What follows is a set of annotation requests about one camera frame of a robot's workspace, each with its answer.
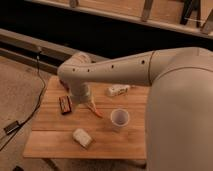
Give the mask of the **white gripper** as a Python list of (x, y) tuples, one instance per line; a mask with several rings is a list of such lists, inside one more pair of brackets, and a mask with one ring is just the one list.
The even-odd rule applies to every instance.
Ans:
[(85, 104), (97, 117), (103, 118), (92, 101), (92, 91), (87, 83), (76, 83), (69, 86), (70, 98), (74, 105)]

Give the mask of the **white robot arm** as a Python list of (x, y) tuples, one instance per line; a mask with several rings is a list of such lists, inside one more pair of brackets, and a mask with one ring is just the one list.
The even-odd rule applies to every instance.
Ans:
[(165, 49), (97, 63), (79, 52), (57, 75), (78, 102), (90, 99), (90, 82), (148, 86), (147, 170), (213, 171), (212, 51)]

